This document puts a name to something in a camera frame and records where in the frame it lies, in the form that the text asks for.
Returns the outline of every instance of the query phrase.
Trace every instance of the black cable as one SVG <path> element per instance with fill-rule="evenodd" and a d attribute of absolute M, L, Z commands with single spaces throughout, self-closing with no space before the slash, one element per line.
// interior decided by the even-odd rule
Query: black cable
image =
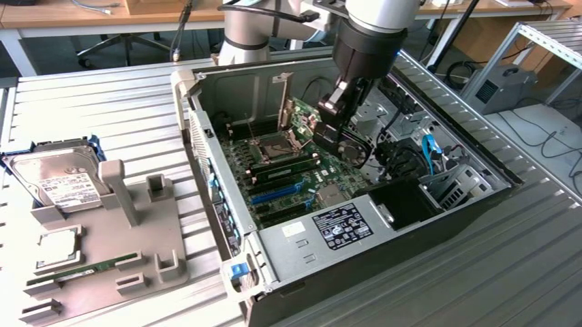
<path fill-rule="evenodd" d="M 582 161 L 582 148 L 575 148 L 573 146 L 568 145 L 568 144 L 567 144 L 561 139 L 559 139 L 559 138 L 556 137 L 556 135 L 559 134 L 557 131 L 553 131 L 552 133 L 549 133 L 549 132 L 547 131 L 547 129 L 545 129 L 543 126 L 540 126 L 540 124 L 537 124 L 537 123 L 535 123 L 533 121 L 525 119 L 525 118 L 524 118 L 524 117 L 523 117 L 523 116 L 521 116 L 521 115 L 520 115 L 515 110 L 511 110 L 511 112 L 512 112 L 512 113 L 513 113 L 513 114 L 515 114 L 515 115 L 516 115 L 516 116 L 517 116 L 523 121 L 527 121 L 528 123 L 531 123 L 532 125 L 535 125 L 536 127 L 539 127 L 539 128 L 540 128 L 540 129 L 541 129 L 541 130 L 548 134 L 547 140 L 543 141 L 541 143 L 537 143 L 537 144 L 529 143 L 529 142 L 524 139 L 524 137 L 521 136 L 521 134 L 519 133 L 519 131 L 516 130 L 516 128 L 513 127 L 513 125 L 511 124 L 511 122 L 507 120 L 507 118 L 504 117 L 504 115 L 502 115 L 501 113 L 498 113 L 501 119 L 504 119 L 504 121 L 505 121 L 505 123 L 508 124 L 509 128 L 513 130 L 513 132 L 515 132 L 516 135 L 519 136 L 520 140 L 521 140 L 521 141 L 523 141 L 528 146 L 531 146 L 531 147 L 539 147 L 539 146 L 543 146 L 543 148 L 541 148 L 541 154 L 543 154 L 543 157 L 545 157 L 545 158 L 548 158 L 548 159 L 553 159 L 553 158 L 561 157 L 563 155 L 568 155 L 568 154 L 571 154 L 571 153 L 573 153 L 573 152 L 579 152 L 579 153 L 581 154 L 581 156 L 580 156 L 580 158 L 579 158 L 577 162 L 575 163 L 575 166 L 573 166 L 573 168 L 572 168 L 572 170 L 571 170 L 569 177 L 573 179 L 573 185 L 575 185 L 575 189 L 576 189 L 576 191 L 579 192 L 579 194 L 582 195 L 581 190 L 579 189 L 577 181 L 576 181 L 579 175 L 582 174 L 582 170 L 579 170 L 579 171 L 575 172 L 576 167 L 579 166 L 579 164 L 580 164 L 581 161 Z M 548 142 L 549 142 L 552 139 L 557 140 L 557 141 L 559 141 L 559 142 L 560 142 L 560 143 L 561 143 L 567 148 L 569 148 L 571 150 L 567 151 L 567 152 L 559 153 L 557 155 L 548 155 L 548 154 L 545 153 L 545 148 L 547 148 Z"/>
<path fill-rule="evenodd" d="M 302 14 L 300 16 L 292 15 L 286 12 L 278 12 L 277 10 L 272 10 L 272 9 L 265 9 L 265 8 L 257 8 L 257 7 L 249 7 L 246 5 L 234 5 L 226 3 L 224 5 L 221 5 L 217 10 L 221 12 L 226 12 L 226 11 L 236 11 L 236 12 L 249 12 L 252 14 L 258 14 L 258 15 L 265 15 L 265 16 L 272 16 L 272 17 L 277 17 L 285 20 L 290 20 L 293 22 L 298 22 L 300 24 L 304 24 L 305 22 L 313 22 L 316 19 L 320 18 L 320 13 L 314 12 L 312 14 Z"/>
<path fill-rule="evenodd" d="M 330 80 L 329 80 L 328 78 L 325 78 L 324 76 L 318 76 L 318 77 L 316 77 L 316 78 L 314 78 L 314 79 L 308 83 L 306 89 L 305 89 L 305 91 L 304 91 L 304 95 L 301 96 L 300 100 L 304 101 L 304 99 L 306 98 L 308 91 L 310 90 L 310 87 L 312 87 L 313 84 L 314 84 L 316 82 L 318 82 L 320 80 L 324 80 L 325 82 L 328 82 L 328 84 L 334 88 L 334 84 L 330 82 Z"/>
<path fill-rule="evenodd" d="M 505 56 L 504 58 L 501 58 L 501 60 L 507 60 L 507 59 L 509 59 L 509 58 L 512 58 L 512 57 L 516 57 L 519 54 L 521 54 L 521 53 L 523 53 L 525 50 L 528 50 L 528 49 L 529 49 L 529 47 L 521 49 L 519 52 L 516 52 L 516 53 L 513 53 L 512 55 Z M 466 83 L 460 83 L 460 82 L 456 82 L 456 81 L 453 80 L 453 72 L 454 72 L 456 69 L 458 69 L 460 67 L 465 67 L 465 68 L 468 69 L 469 73 L 470 73 L 469 77 L 472 77 L 473 73 L 474 73 L 476 70 L 478 69 L 478 68 L 476 67 L 476 65 L 480 65 L 480 64 L 484 64 L 484 63 L 489 63 L 489 61 L 457 61 L 457 62 L 454 62 L 454 63 L 449 66 L 449 68 L 448 68 L 448 70 L 446 70 L 445 79 L 444 79 L 445 82 L 446 82 L 446 84 L 448 84 L 453 89 L 456 89 L 456 90 L 461 90 L 461 89 L 465 87 L 465 84 L 466 84 Z"/>
<path fill-rule="evenodd" d="M 442 22 L 442 20 L 444 20 L 444 17 L 445 17 L 445 13 L 446 13 L 446 9 L 449 8 L 449 3 L 450 3 L 450 0 L 446 0 L 446 4 L 445 4 L 445 9 L 444 9 L 444 12 L 441 13 L 441 18 L 438 19 L 438 22 L 436 23 L 436 26 L 433 27 L 433 29 L 430 30 L 430 33 L 429 33 L 429 37 L 428 37 L 428 41 L 425 42 L 425 47 L 422 48 L 422 51 L 421 51 L 421 56 L 418 56 L 418 61 L 421 62 L 422 61 L 422 59 L 424 59 L 424 54 L 425 54 L 425 50 L 428 49 L 428 46 L 429 46 L 429 43 L 430 43 L 430 38 L 433 37 L 433 34 L 434 34 L 434 32 L 436 32 L 436 30 L 437 30 L 437 27 L 438 27 L 438 24 L 441 24 L 441 22 Z"/>
<path fill-rule="evenodd" d="M 182 9 L 181 18 L 179 18 L 179 27 L 175 31 L 173 43 L 170 45 L 170 62 L 175 62 L 181 59 L 182 34 L 185 33 L 186 23 L 190 19 L 191 11 L 193 11 L 193 0 L 189 0 L 189 2 L 186 2 L 185 8 Z"/>
<path fill-rule="evenodd" d="M 544 2 L 545 2 L 545 3 L 548 4 L 548 6 L 551 7 L 551 10 L 552 10 L 551 15 L 553 15 L 553 14 L 555 14 L 555 7 L 553 7 L 553 5 L 548 2 L 548 0 L 544 0 Z M 535 3 L 535 5 L 539 6 L 539 8 L 540 8 L 540 14 L 539 14 L 539 17 L 537 17 L 537 20 L 540 20 L 540 18 L 544 16 L 544 8 L 543 8 L 537 3 Z M 509 59 L 509 58 L 516 57 L 516 56 L 517 56 L 519 54 L 521 54 L 524 51 L 527 51 L 528 49 L 531 49 L 531 48 L 535 46 L 535 44 L 533 44 L 533 43 L 527 44 L 527 46 L 525 46 L 523 49 L 520 49 L 520 47 L 519 47 L 519 40 L 516 40 L 516 42 L 515 42 L 515 46 L 516 46 L 516 48 L 519 49 L 519 51 L 517 51 L 516 53 L 513 53 L 512 55 L 505 56 L 501 60 L 507 60 L 507 59 Z M 453 72 L 456 71 L 456 69 L 458 69 L 460 67 L 466 68 L 468 71 L 469 71 L 469 73 L 470 73 L 470 74 L 469 74 L 469 77 L 472 77 L 473 73 L 474 73 L 476 70 L 478 69 L 478 68 L 476 67 L 476 65 L 482 65 L 482 64 L 489 63 L 489 62 L 490 62 L 490 61 L 457 61 L 457 62 L 454 62 L 454 63 L 449 66 L 449 69 L 446 70 L 445 79 L 444 79 L 445 83 L 446 83 L 446 84 L 448 84 L 453 89 L 456 89 L 456 90 L 462 90 L 462 88 L 465 87 L 465 84 L 466 84 L 466 83 L 460 83 L 460 82 L 457 82 L 457 81 L 453 80 Z"/>
<path fill-rule="evenodd" d="M 396 104 L 398 111 L 394 114 L 393 119 L 390 119 L 390 122 L 388 123 L 388 125 L 385 127 L 382 127 L 381 132 L 378 133 L 377 137 L 376 137 L 376 145 L 378 146 L 378 143 L 381 142 L 381 136 L 386 133 L 386 131 L 389 130 L 389 128 L 394 125 L 394 122 L 397 121 L 398 116 L 401 116 L 401 114 L 405 111 L 405 106 L 406 106 L 406 99 L 404 98 L 404 96 L 401 94 L 398 94 L 398 92 L 393 91 L 393 90 L 385 90 L 386 92 L 390 92 L 392 94 L 394 94 L 397 97 L 400 97 L 400 102 Z"/>

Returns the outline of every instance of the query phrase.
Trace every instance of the slotted metal surface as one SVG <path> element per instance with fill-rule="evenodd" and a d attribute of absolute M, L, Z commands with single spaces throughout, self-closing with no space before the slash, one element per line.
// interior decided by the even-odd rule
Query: slotted metal surface
<path fill-rule="evenodd" d="M 582 69 L 582 23 L 555 20 L 520 23 L 520 34 Z"/>
<path fill-rule="evenodd" d="M 396 66 L 525 185 L 453 240 L 278 326 L 580 326 L 581 199 L 406 53 Z"/>
<path fill-rule="evenodd" d="M 127 161 L 127 183 L 163 172 L 175 182 L 191 281 L 183 287 L 93 312 L 59 326 L 244 326 L 238 305 L 226 299 L 218 276 L 220 254 L 187 165 L 171 104 L 170 73 L 209 61 L 22 79 L 7 93 L 9 126 L 3 140 L 17 140 L 31 121 L 78 119 L 101 133 L 106 154 Z M 582 212 L 573 195 L 516 150 L 492 125 L 406 53 L 397 67 L 417 82 L 466 130 L 527 181 L 521 192 L 493 208 L 450 242 L 405 262 L 358 287 L 282 322 L 280 326 L 575 326 L 582 321 Z M 153 85 L 139 80 L 149 79 Z M 101 92 L 107 83 L 115 88 Z M 55 129 L 67 129 L 67 123 Z M 14 180 L 0 174 L 0 243 L 23 218 Z M 0 247 L 2 256 L 15 251 Z M 11 293 L 0 270 L 3 299 Z M 11 301 L 0 325 L 19 326 Z"/>
<path fill-rule="evenodd" d="M 3 142 L 15 142 L 31 135 L 42 138 L 45 132 L 59 130 L 91 131 L 102 139 L 107 158 L 125 160 L 126 183 L 143 181 L 149 174 L 157 173 L 165 173 L 175 183 L 191 280 L 178 289 L 89 313 L 57 326 L 75 323 L 83 326 L 185 326 L 193 322 L 198 326 L 245 325 L 241 309 L 228 300 L 218 274 L 221 257 L 187 162 L 170 89 L 174 70 L 209 65 L 210 60 L 203 60 L 181 65 L 110 69 L 94 74 L 27 78 L 18 89 L 0 92 L 9 100 Z M 19 220 L 33 217 L 22 214 L 22 203 L 31 203 L 30 197 L 5 172 L 0 186 L 2 266 L 2 258 L 17 255 L 19 250 L 3 240 L 9 239 L 9 234 L 22 232 Z M 19 290 L 23 285 L 11 287 L 10 280 L 10 267 L 3 267 L 0 325 L 25 326 L 17 319 L 21 309 L 17 303 L 26 296 Z"/>

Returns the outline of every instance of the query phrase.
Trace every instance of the green circuit board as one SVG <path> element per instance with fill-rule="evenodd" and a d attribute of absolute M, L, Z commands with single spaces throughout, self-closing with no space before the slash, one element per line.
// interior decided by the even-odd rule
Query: green circuit board
<path fill-rule="evenodd" d="M 290 129 L 222 140 L 248 207 L 262 228 L 342 203 L 370 185 L 360 169 L 313 142 L 320 114 L 294 100 Z"/>

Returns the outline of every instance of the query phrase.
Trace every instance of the power cord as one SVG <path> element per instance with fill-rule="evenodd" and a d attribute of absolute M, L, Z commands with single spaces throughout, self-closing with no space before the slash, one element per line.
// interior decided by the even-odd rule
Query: power cord
<path fill-rule="evenodd" d="M 528 142 L 525 139 L 524 139 L 524 137 L 523 137 L 523 135 L 519 133 L 519 131 L 516 130 L 516 128 L 513 127 L 513 125 L 511 124 L 511 122 L 507 120 L 507 117 L 504 117 L 504 115 L 498 112 L 498 116 L 501 117 L 501 119 L 504 119 L 504 122 L 508 124 L 508 126 L 509 126 L 509 128 L 513 130 L 513 132 L 516 133 L 516 135 L 519 136 L 519 138 L 520 138 L 520 140 L 525 143 L 525 145 L 528 145 L 528 146 L 531 146 L 531 147 L 533 147 L 533 148 L 536 148 L 536 147 L 539 147 L 539 146 L 541 146 L 541 154 L 543 154 L 543 157 L 545 157 L 545 158 L 548 158 L 548 159 L 553 159 L 553 158 L 557 158 L 557 157 L 561 157 L 561 156 L 564 156 L 564 155 L 568 155 L 568 154 L 571 154 L 571 153 L 573 153 L 573 152 L 579 152 L 580 153 L 580 158 L 579 158 L 579 160 L 577 160 L 577 162 L 575 163 L 575 165 L 573 165 L 573 168 L 572 168 L 572 170 L 571 170 L 571 173 L 569 173 L 569 177 L 573 179 L 573 185 L 575 185 L 575 189 L 576 189 L 576 191 L 579 192 L 579 194 L 581 194 L 582 195 L 582 193 L 581 193 L 581 190 L 579 189 L 579 184 L 577 184 L 577 177 L 580 176 L 580 175 L 582 175 L 582 170 L 577 170 L 577 171 L 575 171 L 576 170 L 576 167 L 579 166 L 579 164 L 582 162 L 582 148 L 575 148 L 573 146 L 571 146 L 571 145 L 568 145 L 561 139 L 559 139 L 557 137 L 556 137 L 556 135 L 559 134 L 559 131 L 553 131 L 552 133 L 551 132 L 548 132 L 547 131 L 547 129 L 543 127 L 543 126 L 540 126 L 540 124 L 537 124 L 537 123 L 535 123 L 533 121 L 531 121 L 531 120 L 528 120 L 528 119 L 525 119 L 515 110 L 509 110 L 523 121 L 527 121 L 529 124 L 532 124 L 532 125 L 535 125 L 536 127 L 539 127 L 539 129 L 541 129 L 543 131 L 544 131 L 544 133 L 547 133 L 548 134 L 548 138 L 547 138 L 547 140 L 545 141 L 543 141 L 543 142 L 540 142 L 540 143 L 531 143 L 531 142 Z M 555 139 L 555 140 L 557 140 L 567 148 L 569 148 L 571 150 L 569 151 L 567 151 L 567 152 L 563 152 L 563 153 L 559 153 L 557 155 L 548 155 L 547 153 L 545 153 L 545 148 L 547 148 L 547 145 L 548 145 L 548 142 L 552 140 L 552 139 Z"/>
<path fill-rule="evenodd" d="M 181 13 L 179 18 L 179 28 L 175 32 L 173 38 L 173 44 L 170 45 L 170 61 L 181 61 L 181 44 L 182 44 L 182 34 L 185 34 L 186 23 L 190 19 L 190 13 L 193 12 L 193 0 L 189 0 L 185 5 L 185 9 Z"/>
<path fill-rule="evenodd" d="M 109 5 L 89 5 L 86 3 L 79 2 L 78 0 L 71 0 L 73 3 L 75 3 L 75 5 L 78 5 L 79 7 L 89 9 L 89 10 L 94 10 L 97 12 L 102 12 L 107 15 L 111 15 L 111 10 L 106 9 L 106 8 L 117 8 L 119 7 L 122 4 L 115 2 L 115 3 L 110 3 Z"/>

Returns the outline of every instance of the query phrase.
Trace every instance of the cable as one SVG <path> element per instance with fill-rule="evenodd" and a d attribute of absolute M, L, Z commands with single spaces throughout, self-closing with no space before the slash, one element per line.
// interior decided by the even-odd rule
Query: cable
<path fill-rule="evenodd" d="M 122 5 L 118 2 L 110 3 L 109 5 L 89 5 L 86 3 L 79 2 L 78 0 L 71 0 L 71 2 L 75 3 L 79 7 L 85 8 L 85 9 L 95 10 L 97 12 L 103 12 L 107 15 L 111 15 L 111 10 L 105 9 L 105 8 L 117 8 Z"/>
<path fill-rule="evenodd" d="M 529 49 L 529 46 L 524 49 L 521 49 L 519 52 L 511 54 L 509 56 L 505 56 L 501 60 L 507 60 L 512 57 L 516 57 L 519 54 L 521 54 L 524 51 L 527 51 Z M 454 62 L 449 68 L 446 69 L 446 74 L 445 74 L 445 82 L 446 84 L 456 90 L 462 90 L 462 88 L 465 87 L 466 83 L 460 83 L 457 81 L 453 80 L 453 77 L 460 77 L 453 75 L 453 71 L 456 69 L 458 69 L 460 67 L 465 67 L 470 73 L 470 76 L 473 75 L 473 73 L 477 70 L 476 65 L 478 64 L 484 64 L 484 63 L 489 63 L 489 61 L 457 61 Z"/>
<path fill-rule="evenodd" d="M 441 13 L 441 18 L 438 19 L 438 22 L 441 22 L 444 20 L 446 9 L 449 8 L 449 3 L 450 3 L 450 0 L 446 0 L 445 9 L 444 9 L 444 12 Z M 430 43 L 430 38 L 433 37 L 433 34 L 434 34 L 436 30 L 437 30 L 437 26 L 434 26 L 433 29 L 430 30 L 429 37 L 428 37 L 428 42 L 425 42 L 425 47 L 422 48 L 421 55 L 418 56 L 418 61 L 421 63 L 425 61 L 425 59 L 421 59 L 421 58 L 422 58 L 422 55 L 425 54 L 425 50 L 428 49 L 428 46 L 429 46 L 429 43 Z M 441 33 L 441 35 L 438 36 L 438 40 L 440 41 L 441 41 L 442 37 L 444 37 L 444 33 Z M 438 41 L 436 43 L 436 46 L 433 47 L 433 51 L 432 51 L 429 57 L 433 55 L 433 52 L 437 49 L 437 44 L 438 44 Z"/>
<path fill-rule="evenodd" d="M 555 7 L 553 7 L 553 5 L 548 2 L 548 0 L 544 0 L 544 2 L 548 4 L 548 7 L 549 7 L 551 10 L 552 10 L 551 15 L 553 15 L 553 14 L 555 14 Z M 540 8 L 540 14 L 539 14 L 539 17 L 537 17 L 537 20 L 540 20 L 540 18 L 541 18 L 543 15 L 544 15 L 545 10 L 544 10 L 544 8 L 543 8 L 537 3 L 535 3 L 535 5 L 537 5 L 539 8 Z M 516 40 L 516 42 L 515 42 L 515 46 L 516 46 L 516 48 L 519 49 L 519 51 L 517 51 L 516 53 L 513 53 L 512 55 L 505 56 L 501 60 L 507 60 L 507 59 L 509 59 L 509 58 L 516 57 L 516 56 L 517 56 L 519 54 L 521 54 L 524 51 L 529 50 L 535 45 L 536 45 L 536 44 L 535 44 L 533 42 L 531 42 L 529 44 L 527 44 L 527 46 L 525 46 L 523 49 L 520 49 L 520 47 L 519 47 L 519 40 Z M 539 65 L 536 66 L 535 71 L 536 71 L 536 69 L 539 68 L 540 64 L 544 62 L 547 56 L 544 56 L 543 60 L 540 60 L 540 63 L 539 63 Z M 444 79 L 445 83 L 446 83 L 446 84 L 448 84 L 453 89 L 456 89 L 456 90 L 462 90 L 462 88 L 465 87 L 465 84 L 466 84 L 466 83 L 460 83 L 460 82 L 457 82 L 457 81 L 453 80 L 453 77 L 460 77 L 460 76 L 453 75 L 453 71 L 454 71 L 456 69 L 458 69 L 460 67 L 465 67 L 465 68 L 468 69 L 469 73 L 470 73 L 470 76 L 472 76 L 473 73 L 474 73 L 476 70 L 477 70 L 476 65 L 482 65 L 482 64 L 489 63 L 489 62 L 490 62 L 490 61 L 457 61 L 457 62 L 454 62 L 454 63 L 449 66 L 449 69 L 446 70 L 445 79 Z"/>
<path fill-rule="evenodd" d="M 328 84 L 334 88 L 334 84 L 330 82 L 330 80 L 329 80 L 328 78 L 325 78 L 324 76 L 318 76 L 318 77 L 316 77 L 316 78 L 314 78 L 314 79 L 308 83 L 306 89 L 305 89 L 305 91 L 304 91 L 304 95 L 301 96 L 300 100 L 304 101 L 304 99 L 306 98 L 308 91 L 310 90 L 310 87 L 312 87 L 313 83 L 318 82 L 320 80 L 324 80 L 325 82 L 328 82 Z"/>
<path fill-rule="evenodd" d="M 511 110 L 511 112 L 523 120 L 523 121 L 527 121 L 529 124 L 532 124 L 532 125 L 535 125 L 536 127 L 539 127 L 547 134 L 548 134 L 548 138 L 547 138 L 547 140 L 545 141 L 543 141 L 541 143 L 537 143 L 537 144 L 535 144 L 535 143 L 529 143 L 525 139 L 524 139 L 524 137 L 523 137 L 523 135 L 519 133 L 519 131 L 516 130 L 516 128 L 513 127 L 513 125 L 511 124 L 511 122 L 507 120 L 507 118 L 504 117 L 504 115 L 501 114 L 501 113 L 498 113 L 498 116 L 501 117 L 501 119 L 504 119 L 504 122 L 508 124 L 508 126 L 509 126 L 509 128 L 513 130 L 513 132 L 516 133 L 516 135 L 519 136 L 519 138 L 520 138 L 520 140 L 528 145 L 528 146 L 531 146 L 531 147 L 539 147 L 539 146 L 543 146 L 541 147 L 541 154 L 543 154 L 543 157 L 545 157 L 545 158 L 548 158 L 548 159 L 553 159 L 553 158 L 557 158 L 557 157 L 561 157 L 563 155 L 568 155 L 568 154 L 571 154 L 571 153 L 575 153 L 575 152 L 579 152 L 580 154 L 581 154 L 581 156 L 580 156 L 580 158 L 579 158 L 579 160 L 577 160 L 577 162 L 575 163 L 575 165 L 573 165 L 573 168 L 572 168 L 572 170 L 571 170 L 571 172 L 569 172 L 569 177 L 573 179 L 573 185 L 575 185 L 575 189 L 576 189 L 576 191 L 579 192 L 579 194 L 581 194 L 582 195 L 582 193 L 581 193 L 581 190 L 579 189 L 579 184 L 577 184 L 577 177 L 582 174 L 582 170 L 579 170 L 579 171 L 576 171 L 575 172 L 575 170 L 576 170 L 576 167 L 579 166 L 579 164 L 581 163 L 581 161 L 582 161 L 582 148 L 575 148 L 573 146 L 571 146 L 571 145 L 568 145 L 561 139 L 559 139 L 557 137 L 556 137 L 556 135 L 559 134 L 559 131 L 553 131 L 552 133 L 549 133 L 548 131 L 547 131 L 547 129 L 543 127 L 543 126 L 540 126 L 540 124 L 537 124 L 537 123 L 535 123 L 533 121 L 531 121 L 531 120 L 528 120 L 528 119 L 525 119 L 515 110 Z M 548 145 L 548 142 L 552 140 L 552 139 L 555 139 L 555 140 L 557 140 L 567 148 L 569 148 L 571 150 L 569 151 L 567 151 L 567 152 L 563 152 L 563 153 L 559 153 L 557 155 L 548 155 L 547 153 L 545 153 L 545 148 L 547 148 L 547 145 Z"/>
<path fill-rule="evenodd" d="M 175 31 L 173 43 L 170 45 L 171 62 L 181 61 L 182 34 L 185 33 L 186 23 L 190 19 L 191 11 L 193 11 L 193 0 L 189 0 L 189 2 L 186 2 L 185 9 L 182 9 L 181 18 L 179 18 L 179 27 L 178 30 Z"/>
<path fill-rule="evenodd" d="M 404 113 L 405 110 L 405 106 L 406 106 L 406 99 L 404 98 L 404 96 L 401 94 L 398 94 L 398 92 L 393 91 L 393 90 L 385 90 L 386 92 L 394 94 L 394 96 L 400 97 L 400 103 L 396 104 L 398 111 L 394 114 L 393 119 L 390 119 L 390 122 L 388 123 L 388 125 L 385 127 L 382 127 L 381 132 L 378 133 L 377 137 L 376 137 L 376 145 L 378 146 L 378 143 L 381 142 L 381 136 L 386 133 L 386 131 L 389 130 L 389 128 L 394 125 L 394 122 L 397 121 L 398 116 L 401 116 L 401 114 Z"/>
<path fill-rule="evenodd" d="M 286 12 L 278 12 L 277 10 L 272 10 L 272 9 L 250 7 L 246 5 L 236 5 L 236 3 L 238 3 L 238 1 L 233 0 L 232 2 L 221 5 L 217 8 L 217 10 L 221 12 L 228 12 L 228 11 L 249 12 L 252 14 L 272 16 L 272 17 L 277 17 L 277 18 L 281 18 L 285 20 L 290 20 L 293 22 L 298 22 L 300 24 L 304 24 L 305 22 L 313 22 L 316 19 L 320 18 L 318 12 L 296 16 L 296 15 L 292 15 Z"/>

